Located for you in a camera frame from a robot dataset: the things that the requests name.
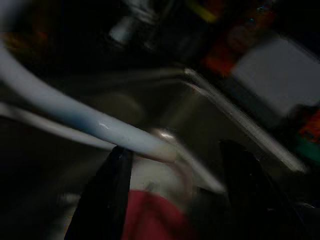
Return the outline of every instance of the red cloth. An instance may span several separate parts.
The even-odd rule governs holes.
[[[182,212],[161,196],[130,191],[122,240],[195,240]]]

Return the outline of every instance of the stainless steel sink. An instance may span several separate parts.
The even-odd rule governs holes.
[[[178,145],[212,177],[194,172],[196,186],[225,195],[220,140],[234,140],[258,156],[280,185],[308,169],[239,111],[217,89],[188,69],[158,69],[122,74],[49,79],[48,83],[93,108]],[[23,102],[2,88],[4,100]],[[0,169],[7,207],[6,223],[51,219],[57,196],[80,193],[107,152],[50,135],[13,120],[0,120]]]

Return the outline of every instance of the kitchen sink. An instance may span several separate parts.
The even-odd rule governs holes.
[[[190,69],[164,68],[82,75],[46,79],[46,82],[94,109],[186,151],[193,159],[188,164],[194,170],[194,185],[208,192],[199,196],[222,196],[226,199],[220,140],[234,140],[245,146],[257,156],[280,186],[287,184],[292,176],[308,171],[301,161]],[[3,101],[46,116],[4,86],[1,92]],[[0,169],[2,182],[5,183],[1,191],[5,196],[1,222],[23,224],[27,229],[19,234],[40,234],[39,227],[34,227],[40,223],[45,231],[45,226],[59,215],[58,210],[66,208],[59,202],[61,196],[66,193],[80,194],[84,184],[108,155],[106,150],[72,142],[4,117],[0,119],[0,132],[3,156]],[[209,181],[203,178],[198,166],[210,174]],[[158,169],[153,166],[145,171],[157,174]],[[132,172],[131,185],[142,190],[154,190],[183,211],[188,211],[189,208],[178,199],[178,190],[171,189],[176,194],[173,196],[166,194],[165,188],[154,187],[164,182],[174,185],[175,181],[179,181],[174,177],[170,179],[168,182],[164,177],[163,182],[152,180],[142,186],[139,181],[144,180],[138,179]]]

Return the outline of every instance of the black object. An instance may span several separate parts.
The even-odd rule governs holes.
[[[320,8],[316,0],[279,0],[274,29],[293,38],[314,57],[320,59]]]
[[[183,3],[164,20],[150,39],[150,47],[183,63],[194,62],[214,31],[209,24]]]
[[[125,223],[133,153],[115,147],[87,184],[65,240],[120,240]]]
[[[287,196],[250,152],[234,141],[222,141],[220,149],[237,239],[312,239]]]

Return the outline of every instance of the orange object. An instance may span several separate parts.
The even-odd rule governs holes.
[[[225,30],[201,63],[226,78],[274,19],[271,7],[262,5],[246,12]]]
[[[300,129],[299,135],[312,143],[320,141],[320,110]]]

